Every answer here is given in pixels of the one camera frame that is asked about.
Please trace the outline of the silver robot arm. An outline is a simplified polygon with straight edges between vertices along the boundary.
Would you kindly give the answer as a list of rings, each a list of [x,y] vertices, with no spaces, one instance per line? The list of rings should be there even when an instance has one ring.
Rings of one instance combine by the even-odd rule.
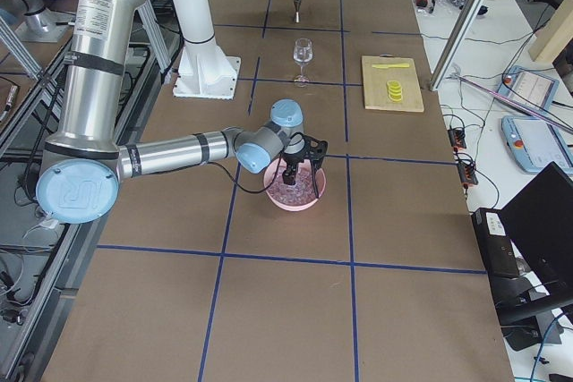
[[[321,168],[328,144],[304,133],[301,107],[282,99],[256,132],[239,127],[179,139],[120,146],[116,110],[135,11],[146,0],[78,0],[72,44],[65,62],[63,109],[47,137],[36,185],[40,207],[68,224],[104,216],[121,181],[233,157],[257,174],[276,158],[286,165],[284,183],[295,183],[299,165]],[[182,98],[230,99],[240,59],[218,46],[208,0],[173,0],[183,37],[174,93]]]

